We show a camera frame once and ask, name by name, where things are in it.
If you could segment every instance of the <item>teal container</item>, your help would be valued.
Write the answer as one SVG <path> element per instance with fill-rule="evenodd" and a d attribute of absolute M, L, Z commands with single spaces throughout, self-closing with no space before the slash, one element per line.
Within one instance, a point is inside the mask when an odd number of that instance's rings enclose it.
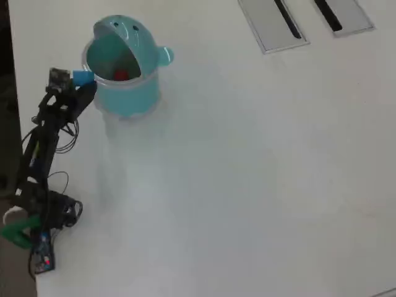
<path fill-rule="evenodd" d="M 123 15 L 101 19 L 93 34 L 84 49 L 82 65 L 95 73 L 97 105 L 121 117 L 151 110 L 160 97 L 158 67 L 172 63 L 172 50 L 157 46 L 140 22 Z M 125 80 L 117 80 L 120 71 Z"/>

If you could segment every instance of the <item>red object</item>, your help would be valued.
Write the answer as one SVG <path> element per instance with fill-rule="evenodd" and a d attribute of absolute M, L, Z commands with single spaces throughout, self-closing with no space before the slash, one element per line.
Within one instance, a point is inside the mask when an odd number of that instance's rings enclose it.
<path fill-rule="evenodd" d="M 114 80 L 117 81 L 123 81 L 123 80 L 129 80 L 129 74 L 127 70 L 124 69 L 118 69 L 114 72 L 113 76 Z"/>

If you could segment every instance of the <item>black slot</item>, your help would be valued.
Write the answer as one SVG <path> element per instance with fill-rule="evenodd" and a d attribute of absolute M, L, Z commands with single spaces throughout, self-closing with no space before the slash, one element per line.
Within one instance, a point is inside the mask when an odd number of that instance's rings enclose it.
<path fill-rule="evenodd" d="M 330 6 L 327 4 L 326 0 L 315 0 L 316 5 L 320 9 L 322 15 L 326 19 L 326 21 L 329 23 L 331 29 L 334 32 L 342 30 L 342 26 L 340 21 L 337 19 L 335 16 L 334 12 L 330 8 Z"/>
<path fill-rule="evenodd" d="M 282 17 L 285 19 L 287 26 L 289 26 L 291 34 L 293 34 L 293 36 L 295 38 L 301 39 L 301 35 L 299 34 L 295 23 L 293 23 L 293 21 L 291 20 L 289 13 L 287 13 L 286 7 L 285 7 L 285 5 L 283 5 L 282 0 L 274 0 L 274 1 L 275 1 L 276 5 L 278 6 L 278 9 L 279 9 L 280 13 L 282 14 Z"/>

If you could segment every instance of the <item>white tabletop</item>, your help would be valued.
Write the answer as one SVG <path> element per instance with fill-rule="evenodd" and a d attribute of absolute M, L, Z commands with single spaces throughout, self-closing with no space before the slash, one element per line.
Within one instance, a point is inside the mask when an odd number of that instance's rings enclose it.
<path fill-rule="evenodd" d="M 396 2 L 359 2 L 377 30 L 334 39 L 311 1 L 288 1 L 311 44 L 264 56 L 236 0 L 10 0 L 22 134 L 49 68 L 80 69 L 101 17 L 133 16 L 175 53 L 152 114 L 92 105 L 56 156 L 85 208 L 39 297 L 396 286 Z"/>

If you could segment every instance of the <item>cable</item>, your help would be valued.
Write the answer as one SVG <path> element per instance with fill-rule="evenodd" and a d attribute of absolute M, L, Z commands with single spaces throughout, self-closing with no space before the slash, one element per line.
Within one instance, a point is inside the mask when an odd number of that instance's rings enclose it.
<path fill-rule="evenodd" d="M 48 176 L 48 178 L 50 178 L 52 175 L 55 175 L 55 174 L 58 174 L 58 173 L 63 173 L 63 174 L 66 174 L 66 176 L 67 176 L 66 185 L 65 185 L 65 187 L 64 187 L 64 189 L 63 189 L 63 191 L 62 191 L 62 194 L 64 194 L 65 191 L 66 191 L 66 189 L 67 189 L 67 186 L 69 185 L 69 174 L 68 174 L 66 171 L 57 171 L 57 172 L 51 173 L 51 174 Z"/>
<path fill-rule="evenodd" d="M 36 282 L 36 278 L 34 277 L 32 272 L 32 257 L 33 257 L 33 247 L 30 249 L 29 252 L 29 259 L 27 261 L 27 271 L 29 273 L 29 276 L 32 278 L 32 280 Z"/>
<path fill-rule="evenodd" d="M 81 213 L 82 213 L 82 203 L 80 201 L 75 201 L 75 203 L 79 206 L 79 212 L 75 216 L 75 222 L 74 223 L 67 223 L 65 224 L 66 227 L 71 228 L 73 227 L 80 219 Z"/>
<path fill-rule="evenodd" d="M 58 237 L 58 235 L 63 231 L 64 229 L 57 229 L 53 235 L 51 235 L 51 244 L 54 245 L 55 239 Z"/>
<path fill-rule="evenodd" d="M 74 137 L 72 138 L 72 140 L 70 140 L 70 142 L 68 144 L 63 145 L 62 147 L 58 147 L 56 149 L 56 151 L 55 151 L 56 153 L 67 153 L 67 152 L 70 152 L 73 149 L 73 147 L 75 146 L 75 143 L 77 142 L 77 138 L 78 138 L 79 133 L 80 133 L 80 125 L 79 125 L 78 120 L 76 120 L 73 123 L 72 127 L 74 127 Z"/>
<path fill-rule="evenodd" d="M 13 206 L 13 207 L 11 207 L 9 210 L 7 210 L 5 213 L 4 213 L 4 215 L 2 216 L 2 224 L 5 226 L 6 225 L 6 219 L 7 219 L 7 216 L 10 214 L 10 213 L 13 213 L 13 212 L 19 212 L 19 211 L 21 211 L 21 210 L 24 210 L 22 207 L 19 207 L 19 206 Z"/>
<path fill-rule="evenodd" d="M 26 138 L 28 138 L 28 137 L 32 134 L 32 132 L 33 132 L 34 129 L 35 129 L 35 128 L 33 128 L 32 130 L 30 130 L 29 133 L 25 135 L 25 137 L 22 139 L 22 144 L 24 144 Z"/>

